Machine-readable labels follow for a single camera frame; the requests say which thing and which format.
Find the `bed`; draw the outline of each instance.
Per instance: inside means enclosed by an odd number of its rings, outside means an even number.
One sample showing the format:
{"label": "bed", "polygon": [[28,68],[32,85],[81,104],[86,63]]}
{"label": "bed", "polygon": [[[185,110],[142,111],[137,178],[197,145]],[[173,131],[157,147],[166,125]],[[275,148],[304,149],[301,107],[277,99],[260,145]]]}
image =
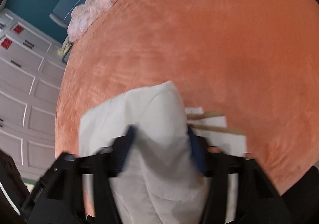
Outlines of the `bed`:
{"label": "bed", "polygon": [[89,108],[172,80],[185,106],[223,112],[245,131],[284,193],[319,159],[318,50],[315,0],[118,0],[73,46],[56,156],[78,153]]}

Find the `black handle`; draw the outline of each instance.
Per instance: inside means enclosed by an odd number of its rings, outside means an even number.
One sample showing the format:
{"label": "black handle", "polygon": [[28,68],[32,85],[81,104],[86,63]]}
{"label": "black handle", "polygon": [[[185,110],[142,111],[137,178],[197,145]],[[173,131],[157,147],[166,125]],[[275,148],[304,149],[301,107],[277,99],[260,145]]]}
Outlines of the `black handle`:
{"label": "black handle", "polygon": [[34,45],[31,42],[28,42],[27,40],[24,40],[23,45],[27,46],[29,49],[33,49],[34,47]]}
{"label": "black handle", "polygon": [[18,63],[16,63],[15,61],[13,61],[13,60],[10,60],[10,62],[12,63],[12,64],[14,64],[14,65],[16,65],[17,67],[22,67],[20,64],[18,64]]}
{"label": "black handle", "polygon": [[28,45],[34,47],[34,44],[32,44],[31,42],[28,42],[27,40],[24,40]]}

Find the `orange bedspread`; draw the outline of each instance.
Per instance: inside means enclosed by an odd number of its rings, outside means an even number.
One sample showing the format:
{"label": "orange bedspread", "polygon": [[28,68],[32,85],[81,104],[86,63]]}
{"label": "orange bedspread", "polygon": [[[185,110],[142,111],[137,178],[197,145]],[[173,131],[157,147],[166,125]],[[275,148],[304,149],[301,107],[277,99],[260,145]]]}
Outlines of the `orange bedspread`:
{"label": "orange bedspread", "polygon": [[75,43],[55,151],[79,119],[133,88],[173,80],[186,106],[224,112],[283,193],[319,159],[315,0],[119,0]]}

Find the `red sticker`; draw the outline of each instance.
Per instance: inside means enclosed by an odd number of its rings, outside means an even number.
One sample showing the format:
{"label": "red sticker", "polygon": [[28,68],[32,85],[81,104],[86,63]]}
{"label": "red sticker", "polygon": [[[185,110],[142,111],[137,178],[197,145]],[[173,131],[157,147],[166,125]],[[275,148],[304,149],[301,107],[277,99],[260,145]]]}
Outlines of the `red sticker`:
{"label": "red sticker", "polygon": [[7,50],[11,44],[12,44],[12,40],[5,38],[3,42],[1,43],[1,46]]}
{"label": "red sticker", "polygon": [[20,25],[17,25],[12,31],[15,32],[16,34],[20,34],[24,28]]}

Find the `white cloth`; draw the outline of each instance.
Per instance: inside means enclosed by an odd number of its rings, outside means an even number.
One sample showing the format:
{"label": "white cloth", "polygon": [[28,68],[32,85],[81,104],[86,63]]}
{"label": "white cloth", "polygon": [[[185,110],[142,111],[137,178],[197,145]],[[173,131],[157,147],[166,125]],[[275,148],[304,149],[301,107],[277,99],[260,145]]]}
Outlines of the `white cloth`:
{"label": "white cloth", "polygon": [[[138,127],[123,172],[111,179],[124,224],[198,223],[207,184],[191,162],[186,123],[183,101],[172,82],[131,90],[81,118],[81,157],[109,146],[128,124]],[[90,176],[86,186],[92,198]]]}
{"label": "white cloth", "polygon": [[77,41],[87,29],[102,15],[110,10],[118,0],[86,0],[76,6],[71,13],[68,36],[71,42]]}

